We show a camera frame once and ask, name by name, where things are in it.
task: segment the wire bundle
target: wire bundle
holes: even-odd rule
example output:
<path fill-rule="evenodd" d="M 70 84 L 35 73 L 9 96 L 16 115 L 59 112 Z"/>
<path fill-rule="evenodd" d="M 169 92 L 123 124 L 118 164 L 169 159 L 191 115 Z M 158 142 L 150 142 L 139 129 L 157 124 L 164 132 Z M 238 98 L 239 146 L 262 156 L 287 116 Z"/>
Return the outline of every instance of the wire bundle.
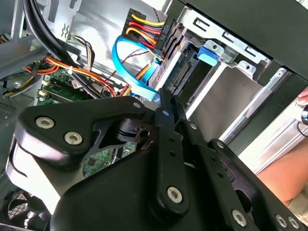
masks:
<path fill-rule="evenodd" d="M 142 52 L 142 53 L 137 53 L 137 54 L 131 54 L 129 56 L 127 56 L 123 61 L 122 64 L 126 62 L 127 59 L 134 57 L 134 56 L 139 56 L 139 55 L 143 55 L 143 54 L 147 54 L 148 51 Z M 109 77 L 108 79 L 110 79 L 112 76 L 114 76 L 116 74 L 117 70 L 115 70 Z"/>
<path fill-rule="evenodd" d="M 84 70 L 84 69 L 81 69 L 79 67 L 71 67 L 65 63 L 62 63 L 60 61 L 57 61 L 55 59 L 53 59 L 50 55 L 47 56 L 46 58 L 46 61 L 49 63 L 49 64 L 54 64 L 56 66 L 59 66 L 59 67 L 62 67 L 68 71 L 71 71 L 72 73 L 79 73 L 79 74 L 82 74 L 84 76 L 88 76 L 90 78 L 92 78 L 93 80 L 99 82 L 99 83 L 102 83 L 103 85 L 106 86 L 106 88 L 110 91 L 111 93 L 111 96 L 112 97 L 116 97 L 116 92 L 115 90 L 110 86 L 110 84 L 108 84 L 102 77 L 100 77 L 98 74 L 94 73 L 94 72 L 90 72 L 90 71 L 87 71 L 87 70 Z"/>
<path fill-rule="evenodd" d="M 47 49 L 47 51 L 55 57 L 59 62 L 65 63 L 69 67 L 80 69 L 71 56 L 68 54 L 67 50 L 64 48 L 62 43 L 52 34 L 48 29 L 40 11 L 36 0 L 22 0 L 25 17 L 27 23 L 32 30 L 34 36 L 42 44 L 42 46 Z M 93 98 L 99 99 L 104 98 L 104 95 L 98 92 L 91 81 L 84 74 L 79 74 L 78 72 L 69 73 L 72 78 L 83 87 L 83 89 Z"/>
<path fill-rule="evenodd" d="M 131 31 L 134 31 L 140 34 L 140 43 L 146 46 L 149 52 L 157 59 L 163 60 L 163 57 L 160 57 L 154 52 L 155 45 L 157 44 L 158 36 L 161 34 L 165 22 L 154 23 L 147 20 L 143 20 L 132 14 L 132 18 L 135 21 L 129 22 L 129 27 L 126 30 L 128 35 Z"/>
<path fill-rule="evenodd" d="M 136 78 L 140 80 L 142 76 L 149 70 L 150 65 L 147 64 L 137 75 Z M 127 96 L 131 90 L 131 86 L 127 84 L 121 91 L 120 96 Z"/>
<path fill-rule="evenodd" d="M 1 42 L 8 42 L 9 40 L 5 37 L 5 35 L 0 35 L 0 43 Z"/>
<path fill-rule="evenodd" d="M 57 72 L 60 69 L 59 66 L 57 65 L 54 65 L 54 64 L 49 64 L 49 65 L 51 65 L 51 67 L 48 67 L 48 68 L 41 67 L 38 70 L 35 70 L 35 68 L 28 67 L 28 66 L 25 66 L 24 69 L 31 74 L 36 73 L 35 75 L 38 75 L 38 76 L 50 75 L 52 73 Z"/>
<path fill-rule="evenodd" d="M 90 71 L 92 69 L 92 67 L 93 67 L 94 60 L 95 60 L 95 52 L 93 50 L 92 45 L 88 41 L 86 41 L 84 38 L 82 38 L 80 36 L 70 35 L 69 39 L 72 39 L 72 40 L 76 41 L 79 45 L 81 45 L 81 46 L 86 48 L 87 59 L 88 59 L 87 71 Z"/>

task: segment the black plastic arm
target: black plastic arm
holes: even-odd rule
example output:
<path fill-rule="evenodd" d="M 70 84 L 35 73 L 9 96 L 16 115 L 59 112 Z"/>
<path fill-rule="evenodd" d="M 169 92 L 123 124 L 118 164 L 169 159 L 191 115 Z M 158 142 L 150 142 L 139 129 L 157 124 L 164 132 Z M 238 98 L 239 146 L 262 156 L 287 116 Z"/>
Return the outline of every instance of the black plastic arm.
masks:
<path fill-rule="evenodd" d="M 71 187 L 51 231 L 306 230 L 223 142 L 204 141 L 177 97 L 159 94 L 155 111 L 118 97 L 33 107 L 20 115 L 19 146 L 66 171 L 100 150 L 138 144 L 135 153 Z M 38 126 L 41 117 L 54 126 Z M 81 135 L 80 144 L 67 143 L 71 131 Z"/>

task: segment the motherboard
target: motherboard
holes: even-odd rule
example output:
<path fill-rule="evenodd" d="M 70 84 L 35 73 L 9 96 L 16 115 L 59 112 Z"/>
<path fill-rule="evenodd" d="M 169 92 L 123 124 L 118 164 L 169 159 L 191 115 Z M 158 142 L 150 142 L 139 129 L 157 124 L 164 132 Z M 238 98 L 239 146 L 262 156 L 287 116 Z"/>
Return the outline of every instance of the motherboard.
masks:
<path fill-rule="evenodd" d="M 88 94 L 70 77 L 67 71 L 63 69 L 44 77 L 37 97 L 38 105 L 76 102 L 90 99 Z M 121 158 L 128 156 L 135 150 L 135 143 L 126 143 L 123 147 Z M 108 149 L 87 157 L 83 163 L 84 177 L 89 177 L 113 164 L 116 159 L 116 153 L 117 149 Z"/>

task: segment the fan grille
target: fan grille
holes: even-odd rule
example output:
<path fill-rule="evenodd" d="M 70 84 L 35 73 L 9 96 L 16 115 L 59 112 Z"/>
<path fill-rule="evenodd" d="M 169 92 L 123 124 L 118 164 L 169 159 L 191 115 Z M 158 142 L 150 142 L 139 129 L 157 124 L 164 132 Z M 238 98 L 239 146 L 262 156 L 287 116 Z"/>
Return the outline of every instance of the fan grille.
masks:
<path fill-rule="evenodd" d="M 24 197 L 24 195 L 22 193 L 18 195 L 17 199 L 26 200 L 26 198 Z M 20 213 L 26 211 L 27 205 L 28 204 L 22 204 L 22 205 L 15 207 L 13 210 L 10 210 L 9 211 L 9 218 L 12 219 L 17 214 L 20 214 Z M 25 220 L 25 228 L 27 228 L 27 226 L 28 226 L 28 221 L 29 221 L 29 219 Z"/>
<path fill-rule="evenodd" d="M 6 120 L 11 118 L 12 114 L 15 113 L 17 108 L 7 105 L 5 103 L 0 103 L 0 120 Z"/>

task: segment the person's arm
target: person's arm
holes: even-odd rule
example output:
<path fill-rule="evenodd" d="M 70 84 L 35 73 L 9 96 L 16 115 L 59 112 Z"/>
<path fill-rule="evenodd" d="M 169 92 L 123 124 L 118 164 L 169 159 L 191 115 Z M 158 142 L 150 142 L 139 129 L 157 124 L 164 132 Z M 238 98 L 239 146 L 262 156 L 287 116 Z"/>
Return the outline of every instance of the person's arm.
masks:
<path fill-rule="evenodd" d="M 288 206 L 308 182 L 308 139 L 257 176 Z"/>

